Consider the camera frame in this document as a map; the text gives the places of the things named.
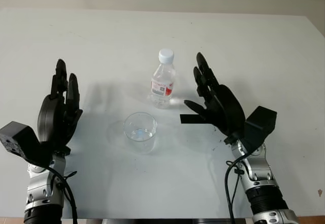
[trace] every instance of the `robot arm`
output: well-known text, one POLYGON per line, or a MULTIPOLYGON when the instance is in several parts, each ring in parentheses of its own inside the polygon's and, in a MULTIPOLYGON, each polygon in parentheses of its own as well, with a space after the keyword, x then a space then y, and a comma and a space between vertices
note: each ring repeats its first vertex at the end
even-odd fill
POLYGON ((236 97, 225 85, 219 84, 202 54, 197 55, 194 78, 199 96, 206 109, 192 101, 185 104, 197 115, 180 115, 181 123, 210 123, 227 136, 236 160, 225 175, 225 189, 232 224, 235 224, 228 191, 228 174, 239 168, 244 191, 251 204, 254 224, 298 224, 298 218, 282 198, 280 188, 266 161, 265 138, 274 130, 277 113, 264 107, 245 119, 236 97))
POLYGON ((77 224, 75 200, 63 174, 65 156, 71 151, 67 143, 81 114, 77 77, 71 74, 67 81, 66 64, 60 59, 51 94, 43 100, 38 117, 40 141, 31 127, 18 122, 12 121, 0 129, 0 141, 5 149, 29 162, 25 224, 61 224, 63 195, 71 204, 74 224, 77 224))
MULTIPOLYGON (((232 146, 233 155, 238 158, 245 154, 240 140, 232 146)), ((239 164, 243 170, 241 183, 251 204, 255 224, 299 224, 295 213, 282 198, 280 188, 266 161, 266 147, 262 144, 239 164)))

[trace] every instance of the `table surface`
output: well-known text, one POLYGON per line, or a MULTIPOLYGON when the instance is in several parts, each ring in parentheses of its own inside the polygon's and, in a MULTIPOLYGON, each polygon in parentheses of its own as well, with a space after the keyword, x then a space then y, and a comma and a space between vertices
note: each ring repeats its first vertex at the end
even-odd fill
MULTIPOLYGON (((192 70, 202 52, 246 116, 258 105, 278 112, 267 160, 297 215, 324 214, 324 37, 305 17, 127 11, 0 10, 0 125, 37 129, 56 61, 79 80, 84 110, 66 172, 80 218, 223 218, 231 150, 212 125, 181 125, 203 103, 192 70), (161 48, 175 51, 169 110, 154 108, 151 75, 161 48), (156 141, 135 148, 123 121, 137 111, 158 122, 156 141)), ((27 163, 0 147, 0 216, 23 216, 27 163)), ((231 176, 230 189, 236 177, 231 176)), ((236 217, 251 211, 241 186, 236 217)), ((63 215, 70 217, 65 203, 63 215)))

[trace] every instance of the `plastic bottle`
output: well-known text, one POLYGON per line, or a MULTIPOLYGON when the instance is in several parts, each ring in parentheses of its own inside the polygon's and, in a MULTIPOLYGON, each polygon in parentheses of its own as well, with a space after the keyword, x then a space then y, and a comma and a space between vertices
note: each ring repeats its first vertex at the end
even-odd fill
POLYGON ((172 97, 176 75, 173 65, 174 52, 171 49, 162 49, 158 58, 160 65, 151 78, 151 101, 155 107, 165 109, 172 97))

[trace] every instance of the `black wire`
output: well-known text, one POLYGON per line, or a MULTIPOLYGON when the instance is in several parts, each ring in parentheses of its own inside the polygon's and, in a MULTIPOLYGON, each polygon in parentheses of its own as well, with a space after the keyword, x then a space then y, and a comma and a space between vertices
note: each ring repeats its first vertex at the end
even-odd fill
MULTIPOLYGON (((225 162, 227 164, 227 166, 231 166, 231 164, 233 163, 232 161, 226 161, 225 162)), ((234 199, 235 199, 235 195, 236 195, 236 191, 237 191, 237 187, 238 187, 238 183, 239 183, 239 178, 240 178, 240 174, 237 173, 237 180, 236 180, 236 184, 235 184, 235 188, 234 188, 234 193, 233 193, 233 197, 232 197, 232 201, 231 201, 231 205, 233 205, 234 203, 234 199)))
POLYGON ((240 176, 238 174, 235 189, 234 189, 234 193, 233 193, 233 197, 232 197, 232 202, 231 202, 232 206, 234 204, 234 199, 235 199, 235 195, 236 195, 236 191, 237 191, 237 187, 238 187, 239 178, 240 178, 240 176))
POLYGON ((233 206, 232 206, 232 202, 230 200, 230 194, 229 194, 229 187, 228 187, 228 178, 229 178, 229 173, 232 170, 232 168, 240 161, 242 161, 244 158, 248 157, 251 153, 247 153, 242 155, 241 157, 238 157, 234 162, 232 162, 232 164, 228 167, 228 169, 225 172, 224 175, 224 189, 225 189, 225 196, 227 198, 227 203, 228 203, 228 209, 229 209, 229 215, 230 215, 230 220, 232 222, 232 224, 236 224, 235 223, 235 218, 234 218, 234 213, 233 213, 233 206))
POLYGON ((68 202, 69 202, 70 205, 71 205, 71 200, 70 200, 70 198, 69 198, 69 196, 68 196, 67 191, 66 191, 65 188, 63 189, 63 193, 64 193, 64 196, 66 197, 66 199, 68 200, 68 202))
POLYGON ((67 181, 65 180, 64 177, 62 177, 62 175, 60 173, 58 173, 56 170, 54 170, 53 168, 49 167, 49 166, 46 166, 44 167, 46 170, 49 170, 50 172, 52 172, 55 176, 57 176, 61 183, 63 184, 64 186, 64 193, 65 193, 65 196, 66 196, 66 192, 65 192, 65 189, 68 191, 68 194, 70 196, 70 198, 67 198, 70 205, 71 205, 71 211, 72 211, 72 219, 73 219, 73 224, 78 224, 78 215, 77 215, 77 207, 76 207, 76 202, 75 202, 75 198, 73 196, 73 193, 71 191, 71 188, 69 186, 69 184, 67 183, 67 181))

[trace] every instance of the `bottle label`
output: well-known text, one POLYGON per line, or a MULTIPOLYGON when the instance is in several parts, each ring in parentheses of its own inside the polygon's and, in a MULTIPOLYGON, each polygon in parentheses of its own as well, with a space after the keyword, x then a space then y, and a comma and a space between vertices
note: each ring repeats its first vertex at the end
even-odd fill
POLYGON ((162 83, 151 79, 151 92, 160 96, 169 96, 172 94, 174 83, 162 83))

